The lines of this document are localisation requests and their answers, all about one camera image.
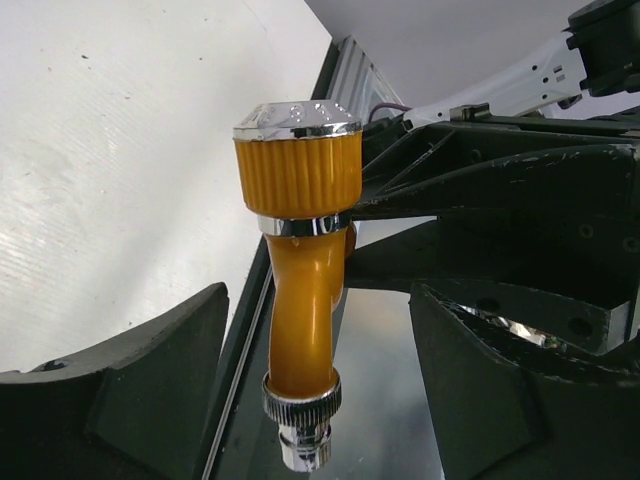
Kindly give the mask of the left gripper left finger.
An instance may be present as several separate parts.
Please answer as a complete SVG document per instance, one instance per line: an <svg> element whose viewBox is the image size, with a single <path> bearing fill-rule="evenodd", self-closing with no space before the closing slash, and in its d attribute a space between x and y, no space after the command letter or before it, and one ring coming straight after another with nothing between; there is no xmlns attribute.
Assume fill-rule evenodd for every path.
<svg viewBox="0 0 640 480"><path fill-rule="evenodd" d="M215 283L92 347L2 373L2 478L198 478L228 308Z"/></svg>

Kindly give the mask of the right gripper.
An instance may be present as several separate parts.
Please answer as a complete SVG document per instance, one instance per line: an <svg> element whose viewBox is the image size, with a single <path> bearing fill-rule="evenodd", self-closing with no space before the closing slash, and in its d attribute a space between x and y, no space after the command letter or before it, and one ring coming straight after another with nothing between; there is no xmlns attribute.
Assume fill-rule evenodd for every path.
<svg viewBox="0 0 640 480"><path fill-rule="evenodd" d="M423 224L361 247L351 288L426 285L603 356L636 336L639 116L467 112L366 126L358 221Z"/></svg>

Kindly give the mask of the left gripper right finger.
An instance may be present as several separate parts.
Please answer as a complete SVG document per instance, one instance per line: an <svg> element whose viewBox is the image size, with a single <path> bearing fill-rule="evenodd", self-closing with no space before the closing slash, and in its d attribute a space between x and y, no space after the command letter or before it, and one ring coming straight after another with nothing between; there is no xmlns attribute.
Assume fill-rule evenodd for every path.
<svg viewBox="0 0 640 480"><path fill-rule="evenodd" d="M410 314L446 478L638 478L638 372L542 349L422 284Z"/></svg>

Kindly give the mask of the orange water faucet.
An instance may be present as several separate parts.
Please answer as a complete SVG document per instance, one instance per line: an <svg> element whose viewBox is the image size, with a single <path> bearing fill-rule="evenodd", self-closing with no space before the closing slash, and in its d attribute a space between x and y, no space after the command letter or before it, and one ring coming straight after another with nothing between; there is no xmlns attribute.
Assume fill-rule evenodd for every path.
<svg viewBox="0 0 640 480"><path fill-rule="evenodd" d="M323 467L342 401L332 317L354 244L362 193L362 126L331 100L257 106L233 130L246 207L258 219L272 267L266 415L295 472Z"/></svg>

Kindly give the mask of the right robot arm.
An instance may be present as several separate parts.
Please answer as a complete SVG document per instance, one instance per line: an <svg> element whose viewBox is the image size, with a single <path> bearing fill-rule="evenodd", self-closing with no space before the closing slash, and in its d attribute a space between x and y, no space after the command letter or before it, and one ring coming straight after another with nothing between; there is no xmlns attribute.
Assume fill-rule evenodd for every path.
<svg viewBox="0 0 640 480"><path fill-rule="evenodd" d="M361 221L426 224L361 247L351 288L419 286L574 355L639 353L639 112L536 111L639 87L639 5L594 1L540 50L365 130Z"/></svg>

